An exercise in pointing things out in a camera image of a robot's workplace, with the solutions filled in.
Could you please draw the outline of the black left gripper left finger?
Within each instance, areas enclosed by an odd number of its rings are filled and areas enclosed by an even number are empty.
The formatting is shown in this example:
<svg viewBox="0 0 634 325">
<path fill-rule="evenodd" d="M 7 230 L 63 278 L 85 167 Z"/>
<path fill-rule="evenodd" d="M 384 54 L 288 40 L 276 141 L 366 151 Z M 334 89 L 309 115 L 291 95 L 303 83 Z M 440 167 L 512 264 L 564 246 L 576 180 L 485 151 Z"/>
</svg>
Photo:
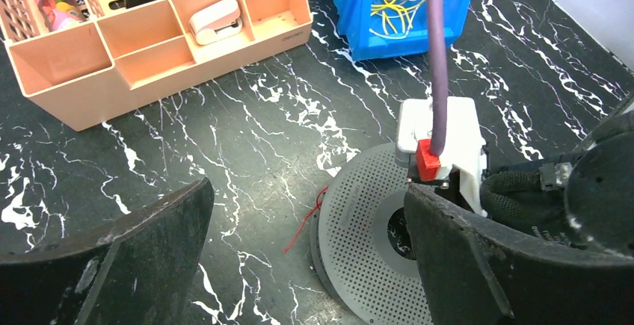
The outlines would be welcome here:
<svg viewBox="0 0 634 325">
<path fill-rule="evenodd" d="M 180 324 L 214 188 L 201 179 L 117 220 L 1 257 L 3 324 Z"/>
</svg>

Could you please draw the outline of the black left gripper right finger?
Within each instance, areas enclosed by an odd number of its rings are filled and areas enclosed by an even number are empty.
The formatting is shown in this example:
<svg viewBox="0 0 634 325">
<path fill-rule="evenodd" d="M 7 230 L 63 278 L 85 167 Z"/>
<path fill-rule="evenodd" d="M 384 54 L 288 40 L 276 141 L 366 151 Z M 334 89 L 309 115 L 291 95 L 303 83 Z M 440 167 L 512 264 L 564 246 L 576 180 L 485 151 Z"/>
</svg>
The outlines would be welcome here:
<svg viewBox="0 0 634 325">
<path fill-rule="evenodd" d="M 412 184 L 407 230 L 435 324 L 631 324 L 633 261 L 526 235 Z"/>
</svg>

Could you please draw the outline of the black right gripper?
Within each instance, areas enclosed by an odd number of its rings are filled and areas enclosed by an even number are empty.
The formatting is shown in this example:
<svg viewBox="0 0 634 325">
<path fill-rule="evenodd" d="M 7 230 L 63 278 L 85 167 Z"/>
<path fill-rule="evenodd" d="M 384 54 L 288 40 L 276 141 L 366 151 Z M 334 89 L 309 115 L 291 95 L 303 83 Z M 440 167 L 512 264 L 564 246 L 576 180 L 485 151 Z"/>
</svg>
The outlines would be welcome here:
<svg viewBox="0 0 634 325">
<path fill-rule="evenodd" d="M 489 219 L 545 241 L 633 255 L 633 112 L 602 123 L 594 145 L 498 168 L 481 184 Z"/>
</svg>

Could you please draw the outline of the grey filament spool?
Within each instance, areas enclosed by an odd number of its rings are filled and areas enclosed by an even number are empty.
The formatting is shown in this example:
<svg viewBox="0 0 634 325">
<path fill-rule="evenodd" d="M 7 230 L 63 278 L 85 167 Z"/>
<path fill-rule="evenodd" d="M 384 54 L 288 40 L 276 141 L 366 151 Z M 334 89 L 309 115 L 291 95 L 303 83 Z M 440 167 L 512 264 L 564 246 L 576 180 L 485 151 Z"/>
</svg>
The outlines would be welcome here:
<svg viewBox="0 0 634 325">
<path fill-rule="evenodd" d="M 355 155 L 336 174 L 310 226 L 321 283 L 367 324 L 432 324 L 404 220 L 406 169 L 395 144 Z"/>
</svg>

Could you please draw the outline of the blue plastic bin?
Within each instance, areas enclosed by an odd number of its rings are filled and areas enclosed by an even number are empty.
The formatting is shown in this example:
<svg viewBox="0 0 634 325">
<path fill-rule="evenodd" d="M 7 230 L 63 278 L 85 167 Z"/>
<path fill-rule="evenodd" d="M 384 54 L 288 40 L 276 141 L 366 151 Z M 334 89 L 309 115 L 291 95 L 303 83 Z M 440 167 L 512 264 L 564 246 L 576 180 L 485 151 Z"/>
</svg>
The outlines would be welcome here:
<svg viewBox="0 0 634 325">
<path fill-rule="evenodd" d="M 429 0 L 333 0 L 354 61 L 423 54 L 429 50 Z"/>
</svg>

